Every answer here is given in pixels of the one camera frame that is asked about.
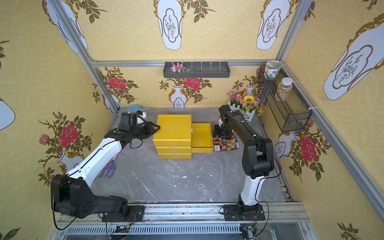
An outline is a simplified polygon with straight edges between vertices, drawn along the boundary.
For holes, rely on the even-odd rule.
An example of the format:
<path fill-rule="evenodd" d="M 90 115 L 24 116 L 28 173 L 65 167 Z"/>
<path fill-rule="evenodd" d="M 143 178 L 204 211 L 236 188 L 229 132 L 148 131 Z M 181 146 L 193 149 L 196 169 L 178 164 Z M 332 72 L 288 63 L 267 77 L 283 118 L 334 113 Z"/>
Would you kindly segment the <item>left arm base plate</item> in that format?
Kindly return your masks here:
<path fill-rule="evenodd" d="M 141 222 L 145 213 L 145 206 L 123 206 L 117 213 L 101 214 L 103 222 Z"/>

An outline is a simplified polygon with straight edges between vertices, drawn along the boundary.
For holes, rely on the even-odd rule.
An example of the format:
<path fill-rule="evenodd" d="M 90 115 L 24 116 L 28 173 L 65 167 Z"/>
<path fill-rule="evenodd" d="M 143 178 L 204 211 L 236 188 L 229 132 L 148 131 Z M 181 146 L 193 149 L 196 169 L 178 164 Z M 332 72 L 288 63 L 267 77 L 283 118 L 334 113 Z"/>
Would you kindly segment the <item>yellow three-drawer cabinet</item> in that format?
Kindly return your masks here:
<path fill-rule="evenodd" d="M 192 158 L 192 116 L 158 115 L 161 128 L 153 142 L 160 159 L 190 160 Z"/>

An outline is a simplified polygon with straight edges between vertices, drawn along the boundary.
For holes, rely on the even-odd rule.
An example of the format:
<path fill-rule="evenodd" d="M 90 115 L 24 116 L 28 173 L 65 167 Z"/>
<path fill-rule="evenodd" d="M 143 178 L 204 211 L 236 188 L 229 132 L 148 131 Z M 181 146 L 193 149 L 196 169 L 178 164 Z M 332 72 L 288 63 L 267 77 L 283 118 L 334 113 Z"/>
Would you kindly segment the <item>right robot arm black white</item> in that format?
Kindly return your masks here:
<path fill-rule="evenodd" d="M 224 146 L 237 135 L 244 145 L 242 166 L 247 178 L 238 201 L 240 212 L 257 209 L 262 185 L 275 168 L 274 145 L 269 138 L 257 134 L 245 120 L 242 112 L 229 105 L 219 108 L 219 124 L 214 126 L 215 141 Z"/>

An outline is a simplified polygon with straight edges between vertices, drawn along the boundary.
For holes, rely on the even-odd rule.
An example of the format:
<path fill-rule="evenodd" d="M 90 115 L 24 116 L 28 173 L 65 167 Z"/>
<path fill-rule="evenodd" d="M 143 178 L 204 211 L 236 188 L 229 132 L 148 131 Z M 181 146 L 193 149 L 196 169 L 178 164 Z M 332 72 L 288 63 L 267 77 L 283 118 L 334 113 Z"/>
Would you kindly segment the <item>yellow drawer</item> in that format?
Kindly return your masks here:
<path fill-rule="evenodd" d="M 212 128 L 209 123 L 192 123 L 192 153 L 212 153 L 214 149 Z"/>

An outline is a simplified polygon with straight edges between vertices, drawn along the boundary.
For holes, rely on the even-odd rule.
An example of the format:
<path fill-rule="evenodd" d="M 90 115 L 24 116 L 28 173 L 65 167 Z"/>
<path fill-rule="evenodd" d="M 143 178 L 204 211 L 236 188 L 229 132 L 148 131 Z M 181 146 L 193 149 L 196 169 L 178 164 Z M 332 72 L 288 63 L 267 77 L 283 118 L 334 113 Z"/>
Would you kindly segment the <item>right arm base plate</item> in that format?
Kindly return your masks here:
<path fill-rule="evenodd" d="M 224 205 L 223 212 L 225 221 L 264 221 L 266 219 L 262 205 Z"/>

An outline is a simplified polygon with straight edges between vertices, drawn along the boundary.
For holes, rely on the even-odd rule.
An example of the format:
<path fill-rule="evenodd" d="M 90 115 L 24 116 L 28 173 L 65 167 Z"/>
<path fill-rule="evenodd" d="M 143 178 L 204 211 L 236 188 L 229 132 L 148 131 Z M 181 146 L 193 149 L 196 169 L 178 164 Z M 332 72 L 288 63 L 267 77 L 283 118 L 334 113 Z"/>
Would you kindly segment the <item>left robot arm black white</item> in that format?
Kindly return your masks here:
<path fill-rule="evenodd" d="M 55 175 L 51 181 L 53 213 L 83 219 L 91 214 L 111 214 L 123 220 L 130 215 L 128 201 L 115 196 L 97 196 L 91 185 L 99 172 L 132 140 L 144 140 L 160 130 L 160 126 L 144 121 L 141 124 L 121 124 L 105 136 L 100 145 L 79 165 L 65 175 Z"/>

